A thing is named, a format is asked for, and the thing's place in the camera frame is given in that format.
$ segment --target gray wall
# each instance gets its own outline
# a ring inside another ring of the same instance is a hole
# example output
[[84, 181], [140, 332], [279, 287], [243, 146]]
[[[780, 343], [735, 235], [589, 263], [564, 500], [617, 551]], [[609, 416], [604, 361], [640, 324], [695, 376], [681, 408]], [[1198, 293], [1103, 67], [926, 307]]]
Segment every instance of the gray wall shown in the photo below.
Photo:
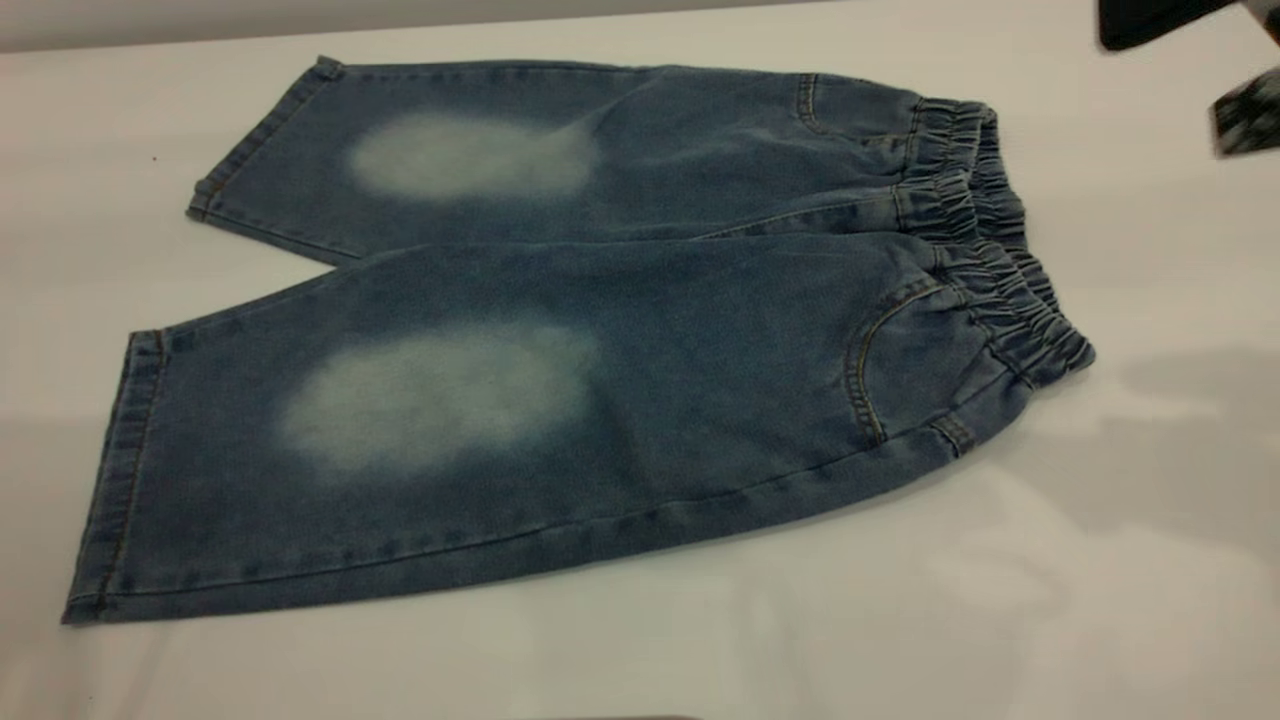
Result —
[[813, 0], [0, 0], [0, 51]]

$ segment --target front pocket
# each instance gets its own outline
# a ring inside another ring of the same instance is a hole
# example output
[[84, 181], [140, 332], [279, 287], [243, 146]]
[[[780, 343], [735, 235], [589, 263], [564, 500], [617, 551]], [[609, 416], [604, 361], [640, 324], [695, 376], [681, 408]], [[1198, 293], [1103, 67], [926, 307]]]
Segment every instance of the front pocket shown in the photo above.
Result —
[[948, 413], [1002, 368], [960, 295], [933, 278], [891, 293], [850, 346], [849, 395], [872, 445]]

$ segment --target blue denim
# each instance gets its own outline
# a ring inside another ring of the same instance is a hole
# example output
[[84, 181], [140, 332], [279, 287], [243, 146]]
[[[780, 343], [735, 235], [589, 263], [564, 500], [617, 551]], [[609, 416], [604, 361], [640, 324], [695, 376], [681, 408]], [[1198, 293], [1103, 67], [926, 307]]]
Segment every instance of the blue denim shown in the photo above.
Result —
[[131, 336], [65, 623], [806, 518], [1093, 360], [995, 114], [835, 76], [321, 59], [188, 213], [335, 269]]

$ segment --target faded knee patch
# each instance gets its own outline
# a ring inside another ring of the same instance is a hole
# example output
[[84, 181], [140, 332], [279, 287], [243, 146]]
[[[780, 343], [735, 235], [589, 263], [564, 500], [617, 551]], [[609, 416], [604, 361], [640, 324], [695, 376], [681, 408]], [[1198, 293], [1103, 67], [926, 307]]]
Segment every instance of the faded knee patch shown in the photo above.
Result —
[[590, 336], [536, 323], [460, 325], [340, 350], [289, 398], [279, 438], [344, 473], [516, 451], [584, 413], [595, 357]]
[[362, 137], [348, 167], [378, 195], [444, 201], [571, 195], [586, 183], [595, 158], [580, 126], [413, 114]]

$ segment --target jeans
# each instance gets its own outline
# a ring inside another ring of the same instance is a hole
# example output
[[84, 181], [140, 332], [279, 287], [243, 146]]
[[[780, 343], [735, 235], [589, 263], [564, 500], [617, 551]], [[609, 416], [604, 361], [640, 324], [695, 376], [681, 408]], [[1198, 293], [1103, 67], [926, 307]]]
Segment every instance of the jeans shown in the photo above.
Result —
[[995, 114], [844, 77], [321, 59], [188, 214], [335, 269], [131, 336], [64, 623], [806, 518], [1093, 360]]

